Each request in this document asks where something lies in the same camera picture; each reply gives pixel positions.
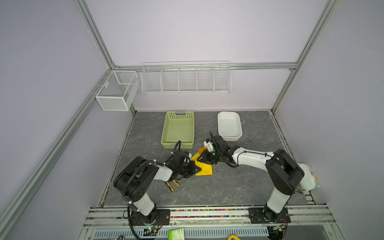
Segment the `yellow paper napkin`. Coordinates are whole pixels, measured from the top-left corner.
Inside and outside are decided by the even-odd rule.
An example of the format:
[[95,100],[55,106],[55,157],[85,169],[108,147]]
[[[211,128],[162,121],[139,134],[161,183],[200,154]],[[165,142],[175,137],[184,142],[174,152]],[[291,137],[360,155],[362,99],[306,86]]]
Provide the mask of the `yellow paper napkin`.
[[191,161],[194,161],[195,165],[200,168],[199,170],[196,171],[195,176],[211,176],[213,174],[212,166],[209,164],[199,162],[198,161],[199,156],[200,156],[200,154],[196,153],[191,158]]

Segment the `green perforated plastic basket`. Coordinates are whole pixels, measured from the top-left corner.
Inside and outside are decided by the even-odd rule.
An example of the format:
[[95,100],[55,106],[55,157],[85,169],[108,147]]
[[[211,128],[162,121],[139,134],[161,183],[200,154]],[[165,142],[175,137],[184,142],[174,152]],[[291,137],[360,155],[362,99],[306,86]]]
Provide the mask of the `green perforated plastic basket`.
[[190,150],[193,148],[195,139],[195,113],[167,112],[162,133],[161,144],[166,150],[174,148],[178,141],[181,141],[181,149]]

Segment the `orange wooden spoon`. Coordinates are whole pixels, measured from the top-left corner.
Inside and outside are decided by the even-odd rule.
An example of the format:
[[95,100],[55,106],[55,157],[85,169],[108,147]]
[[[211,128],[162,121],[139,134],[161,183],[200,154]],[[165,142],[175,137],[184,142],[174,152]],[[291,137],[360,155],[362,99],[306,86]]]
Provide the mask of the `orange wooden spoon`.
[[199,148],[199,153],[202,153],[203,151],[207,150],[207,147]]

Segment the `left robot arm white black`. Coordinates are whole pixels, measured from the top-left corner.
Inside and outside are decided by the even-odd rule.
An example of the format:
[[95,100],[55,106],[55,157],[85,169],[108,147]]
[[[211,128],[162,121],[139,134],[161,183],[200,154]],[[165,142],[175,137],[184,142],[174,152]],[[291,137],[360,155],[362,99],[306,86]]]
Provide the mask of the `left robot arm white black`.
[[146,224],[156,222],[157,206],[149,197],[147,190],[153,181],[177,182],[188,179],[202,171],[191,160],[192,155],[181,150],[181,141],[175,144],[170,157],[163,163],[136,157],[115,177],[113,187],[128,204],[128,218],[131,213],[137,214],[140,221]]

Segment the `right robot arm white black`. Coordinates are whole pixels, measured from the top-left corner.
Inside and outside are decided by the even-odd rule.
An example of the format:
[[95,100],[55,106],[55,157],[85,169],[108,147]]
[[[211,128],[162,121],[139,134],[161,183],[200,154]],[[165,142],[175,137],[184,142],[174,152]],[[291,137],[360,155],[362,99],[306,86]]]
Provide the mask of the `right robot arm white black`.
[[216,165],[223,162],[231,168],[246,165],[268,172],[274,189],[265,204],[262,216],[268,223],[275,223],[283,217],[286,204],[298,191],[298,186],[305,177],[304,170],[284,150],[274,152],[251,151],[242,147],[230,147],[219,135],[204,141],[207,148],[202,153],[202,162]]

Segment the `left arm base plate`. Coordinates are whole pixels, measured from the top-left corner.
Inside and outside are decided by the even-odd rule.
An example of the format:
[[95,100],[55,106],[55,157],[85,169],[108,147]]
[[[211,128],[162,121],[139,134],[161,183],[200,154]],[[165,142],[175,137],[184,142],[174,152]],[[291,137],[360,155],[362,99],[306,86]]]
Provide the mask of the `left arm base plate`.
[[148,216],[132,211],[130,221],[133,226],[168,226],[171,219],[170,215],[170,209],[153,209]]

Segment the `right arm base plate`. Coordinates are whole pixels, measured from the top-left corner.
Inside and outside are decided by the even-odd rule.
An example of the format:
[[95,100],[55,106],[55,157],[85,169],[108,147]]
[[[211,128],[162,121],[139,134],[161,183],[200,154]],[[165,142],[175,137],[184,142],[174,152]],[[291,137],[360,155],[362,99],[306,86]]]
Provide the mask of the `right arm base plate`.
[[288,208],[284,207],[280,213],[264,207],[249,208],[249,219],[252,224],[288,224],[291,223],[291,218],[288,213]]

